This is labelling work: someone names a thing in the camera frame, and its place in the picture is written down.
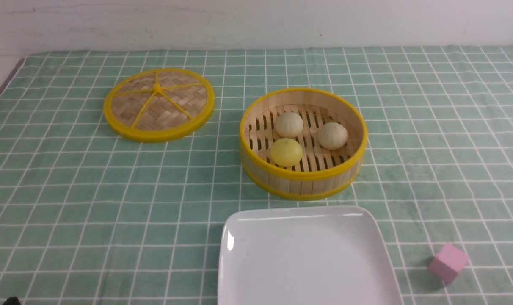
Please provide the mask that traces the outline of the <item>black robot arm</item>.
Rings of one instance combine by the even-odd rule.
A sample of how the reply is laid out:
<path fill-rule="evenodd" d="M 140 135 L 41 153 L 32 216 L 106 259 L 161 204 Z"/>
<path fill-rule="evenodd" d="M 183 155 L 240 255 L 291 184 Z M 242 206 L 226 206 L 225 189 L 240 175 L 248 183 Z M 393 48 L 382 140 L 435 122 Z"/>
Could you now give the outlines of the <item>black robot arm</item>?
<path fill-rule="evenodd" d="M 18 297 L 9 297 L 3 305 L 21 305 L 21 302 Z"/>

